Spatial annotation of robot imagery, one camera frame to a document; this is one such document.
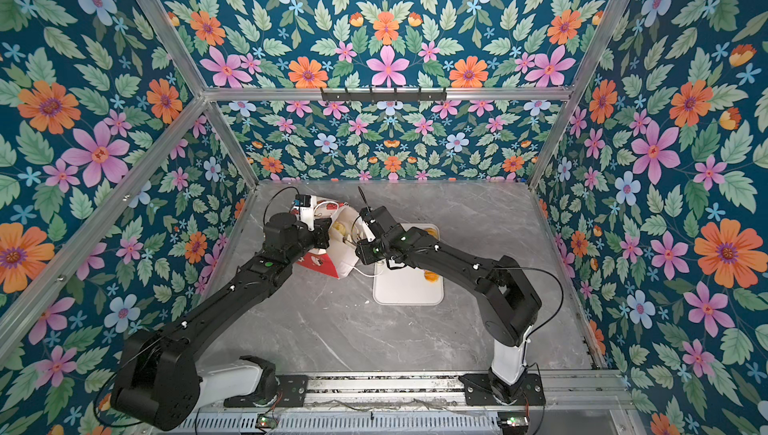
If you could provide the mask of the round fake bread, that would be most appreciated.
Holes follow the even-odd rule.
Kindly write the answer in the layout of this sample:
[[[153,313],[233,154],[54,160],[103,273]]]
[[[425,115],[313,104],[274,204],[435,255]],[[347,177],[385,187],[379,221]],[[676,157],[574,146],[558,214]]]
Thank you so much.
[[[340,239],[345,239],[350,235],[348,226],[343,223],[334,222],[332,224],[332,229],[335,231],[335,237],[339,237]]]

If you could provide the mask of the red white paper bag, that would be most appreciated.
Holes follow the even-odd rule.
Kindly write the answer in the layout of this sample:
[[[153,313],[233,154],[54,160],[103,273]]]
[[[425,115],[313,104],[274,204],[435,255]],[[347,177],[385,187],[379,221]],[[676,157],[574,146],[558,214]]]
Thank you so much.
[[[297,265],[334,279],[346,278],[359,263],[355,254],[356,243],[363,238],[364,225],[359,220],[359,212],[346,202],[317,197],[315,220],[330,218],[332,224],[340,222],[348,226],[350,235],[345,239],[335,237],[335,231],[329,230],[330,246],[328,249],[313,249],[297,261]],[[298,210],[291,210],[298,217]]]

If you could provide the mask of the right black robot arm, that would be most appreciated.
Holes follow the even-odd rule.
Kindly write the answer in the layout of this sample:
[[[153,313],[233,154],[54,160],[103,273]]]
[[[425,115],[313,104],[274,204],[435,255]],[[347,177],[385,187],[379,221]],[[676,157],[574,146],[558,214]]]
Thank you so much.
[[[542,307],[524,269],[509,256],[474,256],[424,229],[406,229],[385,207],[364,208],[360,218],[369,231],[355,249],[362,263],[382,261],[390,270],[433,272],[475,297],[482,324],[494,339],[490,392],[503,404],[516,401],[527,371],[528,339]]]

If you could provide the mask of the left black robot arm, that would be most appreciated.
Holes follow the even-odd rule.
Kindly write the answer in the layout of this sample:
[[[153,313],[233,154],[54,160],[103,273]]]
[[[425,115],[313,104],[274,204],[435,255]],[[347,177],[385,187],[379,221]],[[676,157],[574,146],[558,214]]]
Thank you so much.
[[[325,220],[309,229],[290,213],[272,216],[262,248],[228,284],[179,319],[158,330],[139,330],[125,341],[112,408],[158,429],[178,427],[201,400],[200,355],[244,313],[274,295],[294,263],[313,249],[328,248],[330,226]]]

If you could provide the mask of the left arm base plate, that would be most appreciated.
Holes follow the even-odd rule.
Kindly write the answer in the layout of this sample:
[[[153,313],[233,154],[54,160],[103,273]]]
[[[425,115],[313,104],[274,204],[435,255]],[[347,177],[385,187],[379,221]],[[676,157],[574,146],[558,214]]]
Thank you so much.
[[[270,376],[260,382],[256,390],[224,400],[227,408],[298,408],[304,405],[308,394],[309,377],[306,375]]]

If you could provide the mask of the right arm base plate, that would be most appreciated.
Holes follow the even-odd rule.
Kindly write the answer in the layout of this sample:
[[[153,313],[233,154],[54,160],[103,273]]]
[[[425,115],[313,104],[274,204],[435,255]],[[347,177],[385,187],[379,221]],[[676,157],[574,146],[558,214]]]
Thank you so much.
[[[525,373],[508,385],[491,373],[463,374],[465,403],[469,406],[544,406],[546,397],[541,377]]]

